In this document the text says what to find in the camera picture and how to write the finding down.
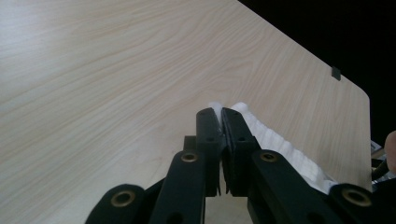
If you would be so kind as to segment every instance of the dark background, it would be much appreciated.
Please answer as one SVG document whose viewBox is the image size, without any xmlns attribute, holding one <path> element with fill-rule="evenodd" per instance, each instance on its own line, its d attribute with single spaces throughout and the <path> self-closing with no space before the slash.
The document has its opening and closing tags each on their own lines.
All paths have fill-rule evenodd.
<svg viewBox="0 0 396 224">
<path fill-rule="evenodd" d="M 381 0 L 240 0 L 363 89 L 371 138 L 396 130 L 396 5 Z"/>
</svg>

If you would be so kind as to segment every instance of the crumpled white fabric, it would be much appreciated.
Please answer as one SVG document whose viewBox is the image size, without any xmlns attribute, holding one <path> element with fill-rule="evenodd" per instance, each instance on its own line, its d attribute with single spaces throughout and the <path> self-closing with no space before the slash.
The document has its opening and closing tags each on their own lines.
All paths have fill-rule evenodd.
<svg viewBox="0 0 396 224">
<path fill-rule="evenodd" d="M 221 109 L 220 103 L 212 102 L 209 106 L 215 110 L 221 125 Z M 329 194 L 329 190 L 336 185 L 333 179 L 326 175 L 320 167 L 307 158 L 302 151 L 295 148 L 289 141 L 285 140 L 281 135 L 267 128 L 248 110 L 248 106 L 244 103 L 237 103 L 231 109 L 241 113 L 247 123 L 252 134 L 256 137 L 261 148 L 271 149 L 282 154 L 293 168 L 303 177 L 303 179 L 314 189 Z"/>
</svg>

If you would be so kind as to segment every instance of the screw hole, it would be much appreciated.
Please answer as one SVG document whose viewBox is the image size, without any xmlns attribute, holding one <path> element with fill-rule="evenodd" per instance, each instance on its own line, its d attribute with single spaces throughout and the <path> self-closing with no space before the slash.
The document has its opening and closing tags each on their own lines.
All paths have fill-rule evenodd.
<svg viewBox="0 0 396 224">
<path fill-rule="evenodd" d="M 341 193 L 347 201 L 357 206 L 368 207 L 372 204 L 370 198 L 365 193 L 356 189 L 343 189 Z"/>
<path fill-rule="evenodd" d="M 325 219 L 323 218 L 323 216 L 321 214 L 318 214 L 316 212 L 311 212 L 308 213 L 308 215 L 306 216 L 306 218 L 308 218 L 308 221 L 314 224 L 323 224 L 326 223 Z"/>
<path fill-rule="evenodd" d="M 183 223 L 183 216 L 180 213 L 171 214 L 168 219 L 166 219 L 166 224 L 180 224 Z"/>
<path fill-rule="evenodd" d="M 115 207 L 125 207 L 134 201 L 134 192 L 131 190 L 123 190 L 113 195 L 111 204 Z"/>
</svg>

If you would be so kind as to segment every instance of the wooden table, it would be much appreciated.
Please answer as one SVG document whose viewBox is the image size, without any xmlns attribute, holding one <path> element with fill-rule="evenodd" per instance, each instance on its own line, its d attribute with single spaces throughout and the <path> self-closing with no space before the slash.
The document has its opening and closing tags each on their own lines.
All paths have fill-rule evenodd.
<svg viewBox="0 0 396 224">
<path fill-rule="evenodd" d="M 370 188 L 367 95 L 235 0 L 4 1 L 0 63 L 0 223 L 83 223 L 107 190 L 151 186 L 211 101 Z M 225 196 L 205 219 L 251 222 Z"/>
</svg>

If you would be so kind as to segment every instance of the white cloth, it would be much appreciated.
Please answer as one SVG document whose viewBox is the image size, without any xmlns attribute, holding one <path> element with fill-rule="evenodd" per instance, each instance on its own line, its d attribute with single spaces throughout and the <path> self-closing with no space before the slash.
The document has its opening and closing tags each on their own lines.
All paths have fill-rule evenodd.
<svg viewBox="0 0 396 224">
<path fill-rule="evenodd" d="M 222 105 L 216 102 L 210 103 L 221 124 Z M 231 109 L 241 113 L 252 134 L 256 137 L 261 148 L 276 151 L 286 158 L 292 167 L 314 189 L 328 194 L 330 187 L 337 184 L 327 176 L 316 163 L 307 158 L 304 153 L 286 141 L 281 135 L 267 128 L 248 110 L 244 103 L 237 103 Z"/>
</svg>

